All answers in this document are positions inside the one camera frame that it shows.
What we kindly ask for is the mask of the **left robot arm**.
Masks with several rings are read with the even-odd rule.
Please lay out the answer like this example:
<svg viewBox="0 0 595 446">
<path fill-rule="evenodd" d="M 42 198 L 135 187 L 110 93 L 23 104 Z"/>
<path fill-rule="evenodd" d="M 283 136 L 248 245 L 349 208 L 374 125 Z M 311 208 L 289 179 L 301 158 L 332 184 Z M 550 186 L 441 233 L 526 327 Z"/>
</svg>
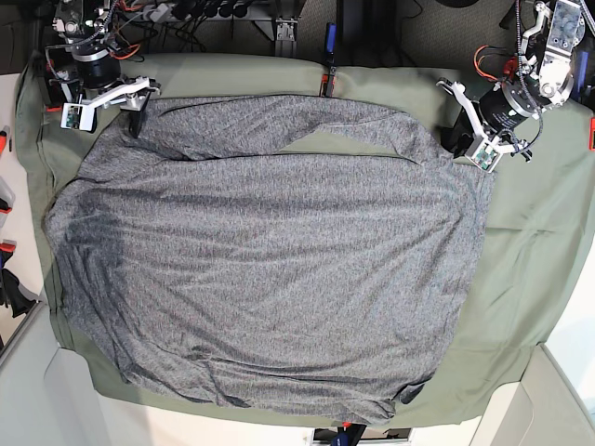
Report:
<svg viewBox="0 0 595 446">
<path fill-rule="evenodd" d="M 520 138 L 515 130 L 529 119 L 542 125 L 546 112 L 571 97 L 575 51 L 585 33 L 594 29 L 584 1 L 535 1 L 533 16 L 533 25 L 524 26 L 522 4 L 514 2 L 502 20 L 515 26 L 514 50 L 476 49 L 475 72 L 492 85 L 480 98 L 469 98 L 461 82 L 437 82 L 461 107 L 455 124 L 441 131 L 443 148 L 486 173 L 505 156 L 532 160 L 537 140 Z"/>
</svg>

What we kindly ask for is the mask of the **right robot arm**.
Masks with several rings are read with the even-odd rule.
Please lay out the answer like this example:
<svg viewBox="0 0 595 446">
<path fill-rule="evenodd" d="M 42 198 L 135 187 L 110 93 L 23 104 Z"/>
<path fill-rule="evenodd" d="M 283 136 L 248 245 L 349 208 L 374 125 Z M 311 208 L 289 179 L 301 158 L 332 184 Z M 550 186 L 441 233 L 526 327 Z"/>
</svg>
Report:
<svg viewBox="0 0 595 446">
<path fill-rule="evenodd" d="M 128 133 L 138 138 L 151 95 L 160 85 L 147 76 L 129 77 L 121 62 L 140 44 L 121 34 L 118 16 L 137 9 L 125 1 L 59 1 L 52 28 L 64 42 L 44 49 L 51 85 L 63 97 L 60 127 L 93 133 L 99 110 L 117 106 L 128 114 Z"/>
</svg>

